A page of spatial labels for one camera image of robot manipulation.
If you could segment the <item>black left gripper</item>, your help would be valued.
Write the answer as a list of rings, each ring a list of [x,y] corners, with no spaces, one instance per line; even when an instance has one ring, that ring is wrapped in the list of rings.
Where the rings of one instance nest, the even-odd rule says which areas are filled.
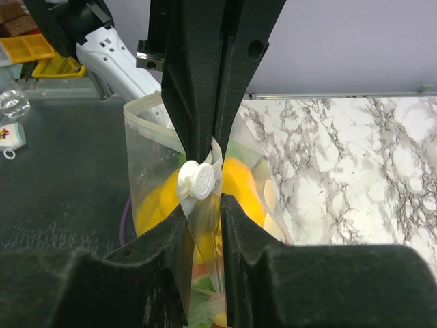
[[[213,137],[228,144],[284,5],[285,0],[227,1],[222,22],[221,1],[150,1],[147,39],[138,41],[136,66],[163,72],[162,99],[187,159],[206,159],[213,119]]]

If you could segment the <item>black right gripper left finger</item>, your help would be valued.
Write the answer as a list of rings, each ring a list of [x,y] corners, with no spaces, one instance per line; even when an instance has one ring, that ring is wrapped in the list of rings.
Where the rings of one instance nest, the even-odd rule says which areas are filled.
[[[83,249],[1,252],[2,327],[183,327],[188,298],[175,271],[180,207],[101,258]]]

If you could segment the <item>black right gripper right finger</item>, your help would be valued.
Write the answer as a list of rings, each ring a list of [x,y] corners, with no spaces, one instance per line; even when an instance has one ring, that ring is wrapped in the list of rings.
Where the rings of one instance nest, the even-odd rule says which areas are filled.
[[[291,246],[221,198],[231,327],[435,327],[436,283],[403,245]]]

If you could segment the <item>clear zip top bag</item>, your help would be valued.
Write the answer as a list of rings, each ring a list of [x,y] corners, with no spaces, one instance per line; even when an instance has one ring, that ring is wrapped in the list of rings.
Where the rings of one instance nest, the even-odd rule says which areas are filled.
[[[204,161],[187,160],[161,95],[124,105],[133,222],[142,235],[180,207],[194,236],[188,324],[225,327],[225,276],[219,201],[236,198],[245,214],[277,240],[291,236],[279,208],[266,155],[241,115],[226,150],[212,146]]]

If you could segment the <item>yellow bell pepper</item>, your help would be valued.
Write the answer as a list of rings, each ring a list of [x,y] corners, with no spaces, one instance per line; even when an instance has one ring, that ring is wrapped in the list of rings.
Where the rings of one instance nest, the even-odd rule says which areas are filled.
[[[225,191],[238,201],[247,217],[263,226],[266,209],[257,190],[258,179],[252,171],[242,167],[231,167],[235,161],[224,160],[222,168],[214,169],[210,164],[187,161],[178,173],[177,185],[164,181],[151,190],[142,203],[137,204],[134,227],[137,236],[145,234],[166,219],[178,206],[188,219],[188,227],[196,244],[195,264],[211,264],[223,255],[220,226],[221,176],[224,167],[232,171],[225,177],[231,178]]]

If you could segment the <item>green grape bunch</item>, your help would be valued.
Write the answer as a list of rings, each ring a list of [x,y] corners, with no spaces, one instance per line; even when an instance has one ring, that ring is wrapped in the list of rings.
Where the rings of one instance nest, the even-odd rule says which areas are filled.
[[[188,327],[227,327],[225,298],[208,274],[192,281]]]

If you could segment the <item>green custard apple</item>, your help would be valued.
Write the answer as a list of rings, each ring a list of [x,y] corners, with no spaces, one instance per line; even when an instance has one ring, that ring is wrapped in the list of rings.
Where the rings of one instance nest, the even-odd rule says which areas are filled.
[[[186,162],[185,152],[180,143],[176,146],[176,151],[180,153],[179,167],[167,179],[167,181],[171,181],[174,185],[177,185],[179,170],[181,166],[183,166],[183,164],[185,164]],[[220,147],[217,145],[213,145],[211,147],[211,151],[207,153],[207,157],[204,163],[209,163],[211,166],[213,166],[214,169],[217,169],[220,155],[222,155]],[[237,142],[231,141],[226,152],[225,160],[228,162],[235,161],[236,164],[231,165],[231,167],[235,167],[235,169],[237,169],[238,167],[242,167],[243,171],[250,171],[255,166],[255,164],[257,164],[258,161],[263,157],[264,153],[261,153],[260,150],[254,151]],[[224,167],[221,176],[222,192],[228,194],[230,194],[231,191],[225,191],[226,184],[231,183],[231,178],[225,176],[228,175],[229,169],[230,171],[232,171],[230,167]]]

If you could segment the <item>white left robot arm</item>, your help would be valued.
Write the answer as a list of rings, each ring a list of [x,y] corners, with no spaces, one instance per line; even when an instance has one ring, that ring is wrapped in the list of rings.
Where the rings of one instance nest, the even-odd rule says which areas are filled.
[[[124,48],[103,1],[26,1],[49,44],[124,100],[160,92],[189,160],[227,149],[283,1],[152,1],[147,40]]]

